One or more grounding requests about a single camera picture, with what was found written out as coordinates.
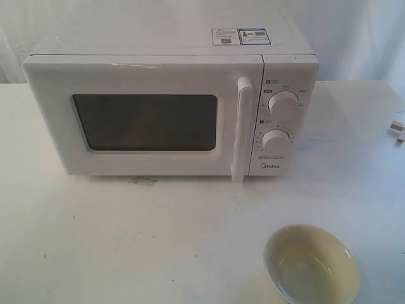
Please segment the white microwave door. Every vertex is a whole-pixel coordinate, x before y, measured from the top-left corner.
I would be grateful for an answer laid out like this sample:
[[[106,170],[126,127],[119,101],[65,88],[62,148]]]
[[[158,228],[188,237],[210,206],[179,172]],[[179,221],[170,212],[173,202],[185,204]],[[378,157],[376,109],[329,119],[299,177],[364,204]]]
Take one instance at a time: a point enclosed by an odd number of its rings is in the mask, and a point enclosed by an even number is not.
[[[23,62],[70,175],[249,171],[260,55],[32,55]]]

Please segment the white ceramic bowl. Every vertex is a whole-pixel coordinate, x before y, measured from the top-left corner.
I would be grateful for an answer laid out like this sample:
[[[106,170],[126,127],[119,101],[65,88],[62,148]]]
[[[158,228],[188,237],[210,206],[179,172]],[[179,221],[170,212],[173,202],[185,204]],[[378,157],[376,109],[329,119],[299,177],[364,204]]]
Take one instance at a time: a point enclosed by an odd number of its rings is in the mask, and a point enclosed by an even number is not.
[[[357,260],[328,231],[308,224],[279,228],[263,253],[267,276],[287,303],[354,303],[361,286]]]

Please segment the lower white microwave knob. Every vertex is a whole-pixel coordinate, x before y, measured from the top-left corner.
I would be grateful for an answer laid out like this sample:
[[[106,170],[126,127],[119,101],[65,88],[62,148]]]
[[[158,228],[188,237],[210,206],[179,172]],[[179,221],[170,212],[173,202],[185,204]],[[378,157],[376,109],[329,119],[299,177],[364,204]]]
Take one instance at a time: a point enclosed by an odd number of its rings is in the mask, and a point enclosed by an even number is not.
[[[273,154],[285,154],[290,151],[289,135],[283,130],[271,130],[262,137],[263,148]]]

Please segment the white microwave knob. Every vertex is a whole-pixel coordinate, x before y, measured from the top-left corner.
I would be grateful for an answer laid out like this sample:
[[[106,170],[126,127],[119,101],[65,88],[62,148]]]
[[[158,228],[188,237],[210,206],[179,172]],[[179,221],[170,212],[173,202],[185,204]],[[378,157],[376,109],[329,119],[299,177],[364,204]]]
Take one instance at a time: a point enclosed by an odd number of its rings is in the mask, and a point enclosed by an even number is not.
[[[268,100],[268,108],[272,115],[293,114],[299,109],[299,100],[293,92],[281,91]]]
[[[273,154],[285,154],[290,151],[289,135],[283,130],[271,130],[262,137],[263,148]]]

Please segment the white microwave oven body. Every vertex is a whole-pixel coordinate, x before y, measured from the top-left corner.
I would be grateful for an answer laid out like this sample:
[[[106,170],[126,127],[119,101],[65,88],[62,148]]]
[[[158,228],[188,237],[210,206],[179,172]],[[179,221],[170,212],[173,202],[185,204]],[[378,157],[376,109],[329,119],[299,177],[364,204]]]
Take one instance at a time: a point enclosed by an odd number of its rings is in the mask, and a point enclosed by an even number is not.
[[[270,45],[213,45],[212,29],[255,28],[266,29]],[[296,26],[283,19],[267,22],[266,25],[253,23],[251,27],[238,28],[231,23],[220,23],[217,20],[199,20],[181,25],[161,17],[129,20],[119,18],[115,21],[89,18],[61,24],[34,49],[30,56],[32,55],[260,55],[264,68],[258,105],[254,113],[249,171],[245,177],[279,176],[288,169],[319,67],[318,60],[304,36]],[[298,97],[299,109],[293,114],[271,114],[268,100],[281,91],[293,92]],[[262,137],[276,129],[289,135],[291,148],[288,153],[273,154],[264,150]]]

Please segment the upper white microwave knob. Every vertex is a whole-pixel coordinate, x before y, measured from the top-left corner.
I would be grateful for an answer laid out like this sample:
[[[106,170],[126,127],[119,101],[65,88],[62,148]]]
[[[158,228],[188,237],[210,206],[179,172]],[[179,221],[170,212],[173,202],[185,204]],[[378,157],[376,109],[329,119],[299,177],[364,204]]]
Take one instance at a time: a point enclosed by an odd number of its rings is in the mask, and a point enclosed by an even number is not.
[[[281,91],[268,100],[268,108],[272,115],[293,114],[299,109],[299,100],[293,92]]]

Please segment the right blue info sticker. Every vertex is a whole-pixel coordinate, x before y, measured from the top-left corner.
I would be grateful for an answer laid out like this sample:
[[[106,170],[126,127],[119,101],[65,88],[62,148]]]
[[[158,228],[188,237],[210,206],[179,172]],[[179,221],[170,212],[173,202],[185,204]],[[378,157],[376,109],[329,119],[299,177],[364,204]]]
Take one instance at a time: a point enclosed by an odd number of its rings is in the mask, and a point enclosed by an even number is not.
[[[239,28],[240,42],[244,46],[270,45],[265,28]]]

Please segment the white power plug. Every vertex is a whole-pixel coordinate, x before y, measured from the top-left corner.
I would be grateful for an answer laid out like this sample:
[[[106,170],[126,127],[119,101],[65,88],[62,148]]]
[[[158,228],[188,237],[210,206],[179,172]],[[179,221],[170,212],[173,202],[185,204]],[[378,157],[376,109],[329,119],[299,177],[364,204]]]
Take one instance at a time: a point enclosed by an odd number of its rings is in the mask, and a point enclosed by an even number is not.
[[[392,137],[396,137],[396,141],[398,144],[404,143],[404,124],[398,121],[392,121],[388,131],[388,135]]]

